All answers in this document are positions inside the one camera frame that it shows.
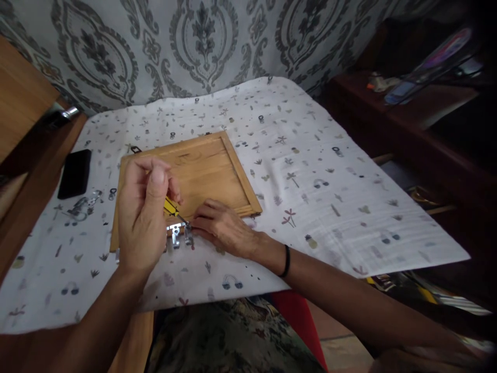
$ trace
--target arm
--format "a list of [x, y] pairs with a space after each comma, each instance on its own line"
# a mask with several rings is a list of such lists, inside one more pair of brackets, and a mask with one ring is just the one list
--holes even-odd
[[131, 161], [118, 200], [120, 264], [54, 361], [53, 372], [106, 372], [152, 269], [166, 245], [163, 205], [182, 202], [170, 166], [159, 159]]
[[[235, 256], [277, 275], [285, 269], [284, 245], [251, 230], [218, 201], [208, 199], [200, 206], [192, 226], [194, 233]], [[468, 353], [451, 332], [366, 283], [294, 249], [290, 258], [288, 285], [364, 341], [379, 348], [425, 346]]]

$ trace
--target screwdriver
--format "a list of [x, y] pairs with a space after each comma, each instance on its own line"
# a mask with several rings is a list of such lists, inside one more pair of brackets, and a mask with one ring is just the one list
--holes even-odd
[[164, 201], [164, 211], [169, 213], [171, 216], [175, 216], [175, 217], [179, 218], [183, 223], [188, 225], [188, 222], [180, 216], [178, 209], [173, 204], [173, 202], [169, 199], [168, 196], [166, 196], [166, 200]]

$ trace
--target patterned wall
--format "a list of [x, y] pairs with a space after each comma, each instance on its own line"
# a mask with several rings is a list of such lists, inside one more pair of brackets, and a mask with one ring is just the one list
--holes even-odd
[[2, 33], [88, 114], [264, 75], [310, 94], [429, 0], [0, 0]]

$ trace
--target red fabric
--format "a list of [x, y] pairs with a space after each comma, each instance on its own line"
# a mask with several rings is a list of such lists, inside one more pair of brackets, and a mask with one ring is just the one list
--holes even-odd
[[317, 335], [316, 325], [305, 298], [293, 290], [271, 293], [273, 305], [311, 350], [323, 368], [328, 371], [325, 356]]

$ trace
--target black smartphone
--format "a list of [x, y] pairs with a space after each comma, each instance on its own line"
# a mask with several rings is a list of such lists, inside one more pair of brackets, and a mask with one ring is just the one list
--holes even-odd
[[58, 199], [67, 199], [86, 193], [91, 158], [92, 152], [89, 149], [71, 153], [66, 157]]

